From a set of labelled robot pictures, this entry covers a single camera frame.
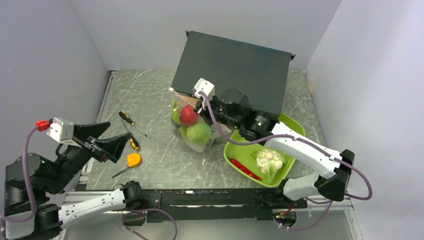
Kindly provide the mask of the green cabbage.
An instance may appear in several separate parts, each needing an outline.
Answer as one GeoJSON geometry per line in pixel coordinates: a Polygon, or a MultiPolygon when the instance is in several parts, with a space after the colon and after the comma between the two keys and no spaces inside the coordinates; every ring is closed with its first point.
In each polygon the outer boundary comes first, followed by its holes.
{"type": "Polygon", "coordinates": [[[187,128],[186,136],[194,143],[207,144],[212,137],[212,131],[206,123],[197,122],[187,128]]]}

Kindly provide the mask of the red tomato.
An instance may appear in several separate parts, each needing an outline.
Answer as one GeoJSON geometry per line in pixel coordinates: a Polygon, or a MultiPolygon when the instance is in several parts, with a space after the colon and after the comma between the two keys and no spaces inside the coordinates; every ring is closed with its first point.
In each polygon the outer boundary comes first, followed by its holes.
{"type": "Polygon", "coordinates": [[[180,112],[180,122],[186,126],[192,126],[198,122],[199,115],[191,105],[186,105],[180,112]]]}

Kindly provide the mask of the clear zip top bag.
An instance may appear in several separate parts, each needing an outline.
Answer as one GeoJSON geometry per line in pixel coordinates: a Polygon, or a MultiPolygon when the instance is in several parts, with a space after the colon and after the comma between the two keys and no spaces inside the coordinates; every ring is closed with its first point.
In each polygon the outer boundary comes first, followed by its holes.
{"type": "Polygon", "coordinates": [[[182,95],[172,87],[168,91],[172,94],[170,120],[173,134],[195,152],[208,151],[222,135],[194,111],[196,98],[182,95]]]}

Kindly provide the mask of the green celery stalks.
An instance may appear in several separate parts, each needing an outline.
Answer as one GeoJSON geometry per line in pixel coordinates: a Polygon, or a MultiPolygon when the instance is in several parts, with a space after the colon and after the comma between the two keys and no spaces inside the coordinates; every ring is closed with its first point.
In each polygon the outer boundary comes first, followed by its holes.
{"type": "Polygon", "coordinates": [[[171,103],[171,123],[172,123],[172,132],[173,134],[179,138],[183,138],[183,132],[185,130],[185,126],[182,124],[180,120],[180,112],[179,112],[179,106],[178,103],[173,100],[171,103]]]}

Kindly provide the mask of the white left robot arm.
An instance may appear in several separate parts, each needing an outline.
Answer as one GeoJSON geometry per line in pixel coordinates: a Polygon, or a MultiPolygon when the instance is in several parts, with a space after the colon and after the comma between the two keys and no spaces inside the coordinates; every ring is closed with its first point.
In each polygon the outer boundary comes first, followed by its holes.
{"type": "Polygon", "coordinates": [[[129,181],[118,189],[87,201],[50,204],[50,195],[63,194],[65,187],[92,159],[116,163],[122,156],[129,133],[102,138],[108,121],[75,124],[61,118],[40,120],[35,131],[46,132],[58,146],[56,159],[28,151],[5,168],[4,210],[0,214],[7,240],[50,240],[73,224],[113,210],[137,210],[146,205],[140,184],[129,181]]]}

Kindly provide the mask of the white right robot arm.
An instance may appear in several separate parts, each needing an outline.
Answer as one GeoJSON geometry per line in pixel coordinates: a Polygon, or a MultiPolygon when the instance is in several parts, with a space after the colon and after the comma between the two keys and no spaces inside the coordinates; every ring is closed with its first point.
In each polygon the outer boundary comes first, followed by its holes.
{"type": "Polygon", "coordinates": [[[330,201],[341,202],[348,196],[347,185],[352,174],[355,154],[348,149],[337,151],[320,145],[289,128],[278,118],[263,111],[254,111],[248,98],[236,89],[230,90],[233,102],[214,96],[214,90],[197,88],[196,110],[209,125],[222,133],[221,124],[239,131],[243,141],[236,141],[225,133],[228,142],[238,146],[261,145],[288,154],[314,169],[314,173],[284,180],[275,194],[276,203],[289,207],[294,201],[322,195],[330,201]]]}

